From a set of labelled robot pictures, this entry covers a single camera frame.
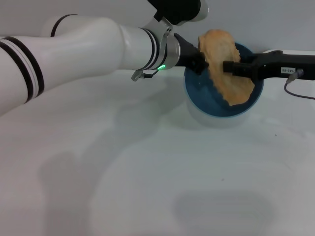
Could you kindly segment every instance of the white background wall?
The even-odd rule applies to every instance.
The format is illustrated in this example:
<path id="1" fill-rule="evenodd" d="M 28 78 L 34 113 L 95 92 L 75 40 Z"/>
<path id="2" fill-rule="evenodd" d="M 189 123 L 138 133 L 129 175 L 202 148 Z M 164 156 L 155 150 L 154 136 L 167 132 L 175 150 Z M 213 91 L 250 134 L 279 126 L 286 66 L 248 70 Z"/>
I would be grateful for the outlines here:
<path id="1" fill-rule="evenodd" d="M 188 23 L 178 33 L 197 43 L 208 29 L 220 28 L 253 50 L 315 50 L 313 0 L 207 0 L 210 14 Z M 146 0 L 2 0 L 0 35 L 38 35 L 44 21 L 76 13 L 110 17 L 141 27 L 155 13 Z"/>

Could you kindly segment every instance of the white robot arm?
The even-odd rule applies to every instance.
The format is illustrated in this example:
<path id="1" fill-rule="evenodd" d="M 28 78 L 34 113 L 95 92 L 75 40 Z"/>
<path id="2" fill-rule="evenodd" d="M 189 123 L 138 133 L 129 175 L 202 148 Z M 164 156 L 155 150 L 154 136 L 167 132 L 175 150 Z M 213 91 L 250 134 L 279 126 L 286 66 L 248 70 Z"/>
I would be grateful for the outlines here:
<path id="1" fill-rule="evenodd" d="M 61 84 L 117 69 L 135 70 L 134 81 L 143 77 L 143 70 L 159 67 L 188 66 L 200 73 L 207 66 L 203 56 L 173 34 L 172 25 L 205 18 L 208 6 L 204 0 L 186 0 L 195 12 L 192 6 L 182 9 L 182 15 L 169 11 L 182 1 L 173 0 L 174 6 L 165 9 L 169 1 L 149 0 L 157 14 L 143 29 L 108 18 L 66 15 L 49 20 L 40 38 L 1 39 L 0 114 Z"/>

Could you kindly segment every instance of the cable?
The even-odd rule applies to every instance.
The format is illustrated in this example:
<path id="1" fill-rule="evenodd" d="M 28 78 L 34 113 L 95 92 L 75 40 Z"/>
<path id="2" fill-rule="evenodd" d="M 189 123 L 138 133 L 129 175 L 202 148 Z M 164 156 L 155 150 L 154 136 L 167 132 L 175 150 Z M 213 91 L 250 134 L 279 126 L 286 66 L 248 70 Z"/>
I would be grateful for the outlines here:
<path id="1" fill-rule="evenodd" d="M 152 78 L 153 76 L 155 76 L 158 73 L 158 70 L 156 72 L 154 72 L 153 74 L 143 74 L 143 78 L 144 79 L 149 79 Z"/>
<path id="2" fill-rule="evenodd" d="M 295 97 L 301 97 L 301 98 L 305 98 L 305 99 L 315 100 L 315 97 L 302 96 L 302 95 L 298 95 L 298 94 L 292 93 L 292 92 L 290 92 L 290 91 L 287 90 L 287 86 L 288 86 L 288 83 L 285 84 L 284 90 L 285 90 L 285 92 L 287 92 L 288 94 L 290 94 L 290 95 L 292 95 L 292 96 L 295 96 Z"/>

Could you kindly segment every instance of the label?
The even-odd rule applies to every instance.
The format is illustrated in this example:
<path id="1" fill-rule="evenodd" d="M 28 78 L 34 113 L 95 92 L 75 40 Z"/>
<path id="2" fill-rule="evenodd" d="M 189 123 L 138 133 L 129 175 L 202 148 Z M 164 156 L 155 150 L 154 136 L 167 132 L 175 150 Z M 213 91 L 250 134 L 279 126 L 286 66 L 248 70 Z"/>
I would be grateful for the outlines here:
<path id="1" fill-rule="evenodd" d="M 293 74 L 295 71 L 296 68 L 281 67 L 281 74 Z"/>

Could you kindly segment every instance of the green led light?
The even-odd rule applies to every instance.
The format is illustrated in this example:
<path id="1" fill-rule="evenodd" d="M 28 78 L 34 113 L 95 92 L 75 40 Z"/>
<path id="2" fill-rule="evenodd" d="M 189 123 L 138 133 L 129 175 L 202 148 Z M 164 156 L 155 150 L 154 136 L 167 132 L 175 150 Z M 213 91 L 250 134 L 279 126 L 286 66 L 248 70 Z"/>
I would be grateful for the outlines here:
<path id="1" fill-rule="evenodd" d="M 161 65 L 159 68 L 158 68 L 158 70 L 162 70 L 162 69 L 164 69 L 166 67 L 166 65 Z"/>

